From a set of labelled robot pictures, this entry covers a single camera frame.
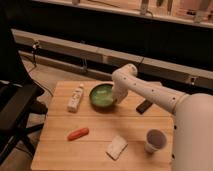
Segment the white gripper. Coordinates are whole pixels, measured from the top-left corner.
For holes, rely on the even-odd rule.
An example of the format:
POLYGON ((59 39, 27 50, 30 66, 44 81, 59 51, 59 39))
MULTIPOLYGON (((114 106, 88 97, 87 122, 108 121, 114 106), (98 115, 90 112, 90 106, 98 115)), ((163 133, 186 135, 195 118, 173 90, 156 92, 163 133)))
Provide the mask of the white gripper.
POLYGON ((120 103, 128 95, 128 90, 121 83, 115 82, 112 88, 113 99, 116 103, 120 103))

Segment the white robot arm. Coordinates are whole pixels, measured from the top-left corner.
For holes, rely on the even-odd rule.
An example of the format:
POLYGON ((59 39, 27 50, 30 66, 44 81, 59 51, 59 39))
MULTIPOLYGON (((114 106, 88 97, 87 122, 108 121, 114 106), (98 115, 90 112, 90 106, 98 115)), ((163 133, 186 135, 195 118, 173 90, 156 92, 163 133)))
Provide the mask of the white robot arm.
POLYGON ((131 90, 173 115, 171 171, 213 171, 213 95, 187 94, 138 79, 137 73, 133 64, 112 73, 116 102, 131 90))

